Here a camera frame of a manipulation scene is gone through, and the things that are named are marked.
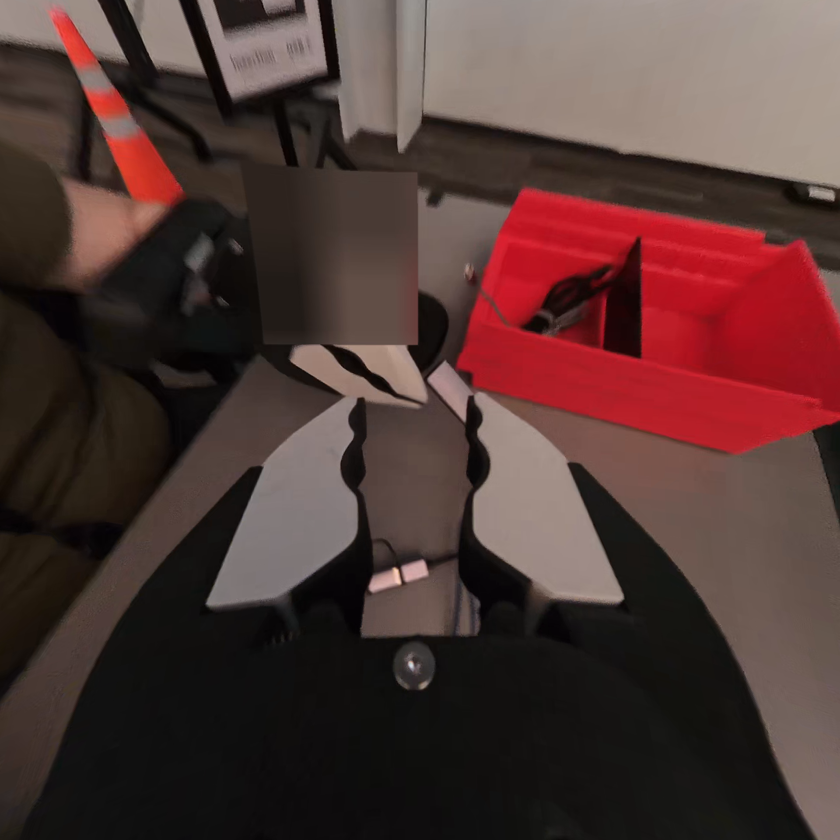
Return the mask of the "black foam pad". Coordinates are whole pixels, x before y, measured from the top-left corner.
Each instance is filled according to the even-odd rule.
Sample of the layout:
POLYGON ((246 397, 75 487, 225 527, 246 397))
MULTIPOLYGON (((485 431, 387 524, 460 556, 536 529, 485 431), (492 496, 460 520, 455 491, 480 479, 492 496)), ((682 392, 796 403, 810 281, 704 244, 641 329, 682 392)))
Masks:
MULTIPOLYGON (((448 332, 448 315, 440 301, 424 292, 420 292, 418 297, 417 315, 417 342, 408 345, 407 348, 426 381, 428 374, 439 361, 448 332)), ((303 346, 321 347, 321 345, 301 345, 300 347, 303 346)), ((341 347, 342 345, 325 345, 325 347, 331 346, 341 347)), ((341 396, 291 364, 290 353, 292 348, 294 347, 269 345, 262 348, 260 354, 276 371, 294 382, 331 395, 341 396)))

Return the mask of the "orange traffic cone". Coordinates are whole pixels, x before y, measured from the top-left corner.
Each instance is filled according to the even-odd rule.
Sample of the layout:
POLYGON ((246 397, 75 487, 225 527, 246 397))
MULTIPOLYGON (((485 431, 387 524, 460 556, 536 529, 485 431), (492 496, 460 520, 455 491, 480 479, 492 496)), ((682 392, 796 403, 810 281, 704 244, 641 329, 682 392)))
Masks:
POLYGON ((97 120, 122 183, 134 201, 167 206, 180 202, 183 189, 68 13, 54 6, 49 17, 83 94, 76 178, 83 182, 91 179, 92 123, 97 120))

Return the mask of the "red plastic bin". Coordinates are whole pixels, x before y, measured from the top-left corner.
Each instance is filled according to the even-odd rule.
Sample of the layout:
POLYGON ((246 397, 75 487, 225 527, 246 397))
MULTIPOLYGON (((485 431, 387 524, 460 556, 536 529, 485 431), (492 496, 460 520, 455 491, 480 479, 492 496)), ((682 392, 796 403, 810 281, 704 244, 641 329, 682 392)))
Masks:
POLYGON ((525 188, 481 289, 457 362, 481 390, 730 454, 838 421, 838 315, 801 240, 525 188), (637 240, 640 357, 607 349, 603 296, 558 335, 523 328, 637 240))

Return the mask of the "grey usb hub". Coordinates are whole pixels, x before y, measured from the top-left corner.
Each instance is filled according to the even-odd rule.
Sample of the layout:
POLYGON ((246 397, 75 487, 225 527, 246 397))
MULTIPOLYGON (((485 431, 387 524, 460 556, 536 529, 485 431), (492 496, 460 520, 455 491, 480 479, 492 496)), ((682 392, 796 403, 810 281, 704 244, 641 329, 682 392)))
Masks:
MULTIPOLYGON (((448 362, 441 361, 427 377, 427 385, 439 401, 466 425, 469 400, 474 394, 455 368, 448 362)), ((384 538, 374 539, 373 545, 386 551, 390 563, 373 573, 367 588, 369 595, 378 595, 424 581, 433 568, 455 559, 454 553, 430 558, 418 552, 397 551, 392 543, 384 538)))

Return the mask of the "black bin divider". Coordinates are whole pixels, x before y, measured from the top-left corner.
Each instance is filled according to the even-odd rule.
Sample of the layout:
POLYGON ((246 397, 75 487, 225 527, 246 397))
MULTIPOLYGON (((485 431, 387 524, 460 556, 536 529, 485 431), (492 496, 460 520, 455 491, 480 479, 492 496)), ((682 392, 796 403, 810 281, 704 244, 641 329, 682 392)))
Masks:
POLYGON ((602 348, 641 359, 643 354, 642 239, 636 238, 605 292, 602 348))

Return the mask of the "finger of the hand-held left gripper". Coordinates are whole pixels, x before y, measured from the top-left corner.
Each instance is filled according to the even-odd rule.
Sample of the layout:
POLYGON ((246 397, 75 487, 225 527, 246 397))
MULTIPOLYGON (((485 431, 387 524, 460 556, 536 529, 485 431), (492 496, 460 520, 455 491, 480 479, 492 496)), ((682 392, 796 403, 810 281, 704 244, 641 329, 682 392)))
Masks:
POLYGON ((408 348, 393 344, 341 346, 341 364, 369 385, 404 404, 426 404, 427 387, 408 348))
POLYGON ((290 352, 290 363, 341 396, 386 406, 420 408, 421 404, 400 403, 378 393, 365 380, 343 367, 341 353, 341 346, 296 346, 290 352))

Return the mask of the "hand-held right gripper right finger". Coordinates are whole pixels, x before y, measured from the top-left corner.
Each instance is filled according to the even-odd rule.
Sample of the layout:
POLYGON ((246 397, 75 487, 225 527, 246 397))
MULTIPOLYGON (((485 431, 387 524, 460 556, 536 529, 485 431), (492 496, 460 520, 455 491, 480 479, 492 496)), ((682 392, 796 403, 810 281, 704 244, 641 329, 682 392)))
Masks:
POLYGON ((488 394, 469 397, 465 435, 459 578, 480 622, 500 604, 526 623, 559 603, 621 606, 622 586, 564 454, 488 394))

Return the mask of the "black framed marker sign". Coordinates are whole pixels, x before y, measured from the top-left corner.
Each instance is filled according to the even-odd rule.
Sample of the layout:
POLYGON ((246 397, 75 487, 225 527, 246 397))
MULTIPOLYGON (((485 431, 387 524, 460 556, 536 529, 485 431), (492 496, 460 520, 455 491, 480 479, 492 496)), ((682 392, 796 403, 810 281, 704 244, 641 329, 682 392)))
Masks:
MULTIPOLYGON (((283 160, 299 166, 292 125, 305 133, 305 165, 324 168, 327 160, 342 171, 355 171, 330 113, 304 103, 290 116, 291 103, 312 88, 340 79, 332 2, 180 1, 206 83, 225 121, 257 109, 269 112, 276 126, 283 160)), ((201 162, 214 159, 202 134, 151 98, 151 91, 175 92, 163 82, 129 3, 99 1, 128 69, 121 92, 187 138, 201 162)))

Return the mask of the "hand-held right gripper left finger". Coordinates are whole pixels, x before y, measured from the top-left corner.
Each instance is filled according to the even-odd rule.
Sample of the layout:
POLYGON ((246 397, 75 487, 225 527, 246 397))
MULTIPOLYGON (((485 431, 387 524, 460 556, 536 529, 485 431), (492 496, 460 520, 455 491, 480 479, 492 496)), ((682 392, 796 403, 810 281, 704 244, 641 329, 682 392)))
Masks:
POLYGON ((365 401, 344 397, 266 459, 206 599, 210 611, 270 607, 296 627, 331 602, 361 630, 373 574, 365 439, 365 401))

